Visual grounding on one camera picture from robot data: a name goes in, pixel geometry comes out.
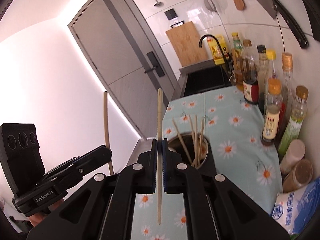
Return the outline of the person's left hand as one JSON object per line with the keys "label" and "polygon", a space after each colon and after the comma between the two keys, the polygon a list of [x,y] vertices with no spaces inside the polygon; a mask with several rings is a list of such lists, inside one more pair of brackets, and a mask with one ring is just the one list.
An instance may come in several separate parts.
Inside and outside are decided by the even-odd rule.
{"label": "person's left hand", "polygon": [[[50,213],[52,213],[54,210],[56,210],[60,205],[62,205],[64,202],[64,199],[60,199],[57,202],[55,202],[54,204],[48,206],[48,210],[50,211]],[[46,211],[41,211],[38,213],[35,213],[34,215],[31,215],[28,219],[31,222],[33,227],[36,227],[37,225],[39,225],[47,216],[49,215],[49,213]]]}

